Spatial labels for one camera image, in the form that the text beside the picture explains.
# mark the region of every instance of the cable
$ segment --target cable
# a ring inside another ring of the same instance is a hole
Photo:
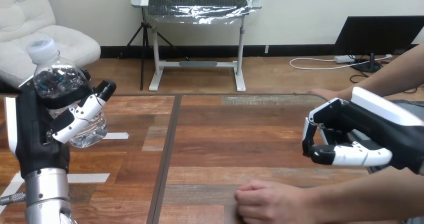
[[[375,60],[376,61],[380,61],[380,60],[385,60],[385,59],[389,59],[389,58],[392,58],[392,55],[386,55],[383,58],[379,58],[379,59],[375,59]],[[356,65],[362,65],[362,64],[366,64],[366,63],[369,63],[370,62],[368,60],[368,61],[361,62],[361,63],[355,63],[355,64],[350,64],[350,65],[342,65],[342,66],[337,66],[337,67],[310,68],[310,67],[298,67],[298,66],[294,66],[292,64],[292,62],[297,61],[297,60],[313,60],[313,61],[320,61],[320,62],[335,62],[336,59],[333,59],[333,60],[323,60],[323,59],[301,57],[301,58],[293,59],[293,60],[291,60],[289,62],[290,66],[292,66],[293,68],[296,68],[296,69],[300,69],[300,70],[334,70],[334,69],[348,68],[348,67],[352,67],[352,66],[356,66]]]
[[[370,77],[369,75],[367,75],[367,74],[363,73],[362,71],[360,71],[360,73],[361,73],[361,75],[357,74],[357,75],[353,75],[353,76],[351,76],[351,77],[349,78],[349,81],[350,81],[351,83],[353,83],[353,84],[357,84],[357,83],[359,83],[359,81],[354,81],[354,80],[352,80],[352,78],[354,78],[354,77],[369,78],[369,77]]]
[[[413,91],[402,91],[402,92],[406,93],[406,94],[414,94],[414,93],[418,92],[418,87],[415,87],[415,89]]]

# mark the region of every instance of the white power cable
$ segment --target white power cable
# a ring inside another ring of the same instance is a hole
[[[376,61],[381,61],[381,60],[385,60],[385,59],[389,59],[392,58],[393,56],[388,54],[383,58],[379,58],[379,59],[375,59]],[[296,58],[290,61],[290,66],[296,68],[296,69],[301,69],[301,70],[334,70],[334,69],[340,69],[340,68],[348,68],[348,67],[352,67],[352,66],[356,66],[356,65],[362,65],[362,64],[366,64],[369,63],[370,61],[367,60],[365,62],[361,62],[361,63],[355,63],[355,64],[350,64],[350,65],[342,65],[342,66],[337,66],[337,67],[326,67],[326,68],[310,68],[310,67],[298,67],[298,66],[294,66],[292,64],[292,62],[297,61],[297,60],[313,60],[313,61],[320,61],[320,62],[335,62],[336,59],[333,60],[323,60],[323,59],[315,59],[315,58],[306,58],[306,57],[301,57],[301,58]]]

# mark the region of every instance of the human arm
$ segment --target human arm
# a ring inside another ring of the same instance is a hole
[[[424,177],[389,167],[337,184],[301,189],[253,181],[236,193],[248,224],[324,224],[424,216]]]
[[[364,88],[381,97],[394,95],[424,84],[424,44],[405,52],[367,79],[344,90],[313,89],[311,93],[327,99],[350,100],[354,87]]]

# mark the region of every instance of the black monitor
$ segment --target black monitor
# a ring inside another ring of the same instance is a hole
[[[336,55],[368,55],[369,63],[353,68],[374,73],[375,55],[407,50],[424,27],[424,16],[349,16],[335,43]]]

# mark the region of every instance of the monitor stand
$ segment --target monitor stand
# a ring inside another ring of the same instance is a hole
[[[382,68],[382,65],[376,61],[375,53],[369,54],[369,60],[360,59],[358,63],[364,63],[369,61],[369,63],[361,64],[361,65],[353,65],[352,68],[364,73],[376,73],[378,70]]]

